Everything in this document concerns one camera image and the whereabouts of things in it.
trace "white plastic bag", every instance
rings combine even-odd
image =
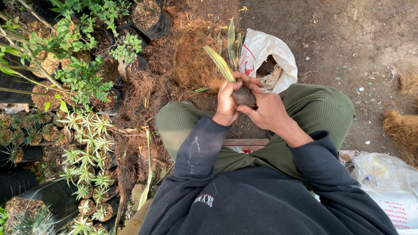
[[[397,157],[368,153],[354,158],[351,177],[389,216],[397,230],[418,232],[418,170]]]
[[[241,50],[240,71],[250,77],[256,77],[257,69],[269,55],[273,56],[283,71],[280,76],[276,76],[273,72],[261,77],[260,80],[271,85],[271,89],[263,89],[264,92],[279,94],[289,88],[290,84],[298,81],[295,57],[282,40],[263,32],[247,29]]]

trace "hand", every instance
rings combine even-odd
[[[245,113],[261,129],[271,130],[283,138],[290,147],[299,147],[313,139],[306,134],[286,112],[280,96],[276,93],[253,92],[257,110],[239,105],[237,110]]]
[[[249,87],[254,93],[262,93],[260,87],[262,83],[260,80],[248,77],[241,72],[233,72],[232,75],[237,82],[224,81],[218,93],[218,108],[212,120],[220,125],[230,126],[240,115],[237,111],[232,93],[243,85]]]

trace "sweatshirt sleeve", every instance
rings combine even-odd
[[[138,234],[167,234],[214,178],[214,164],[230,127],[203,116],[177,152],[173,174],[161,184]]]
[[[329,133],[322,130],[310,136],[314,142],[289,149],[321,203],[349,229],[362,228],[367,234],[398,234],[386,213],[340,164]]]

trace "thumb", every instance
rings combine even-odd
[[[248,105],[238,105],[237,110],[245,113],[251,119],[253,119],[257,114],[257,111],[253,110]]]

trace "dirt ground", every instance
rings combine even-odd
[[[248,11],[240,11],[246,6]],[[397,76],[416,70],[418,3],[410,0],[203,0],[200,15],[223,16],[235,9],[236,31],[247,28],[287,43],[298,66],[298,82],[335,87],[347,95],[357,117],[342,149],[396,155],[383,135],[381,113],[415,114],[414,101],[398,94]],[[265,132],[241,116],[229,138],[264,138]]]

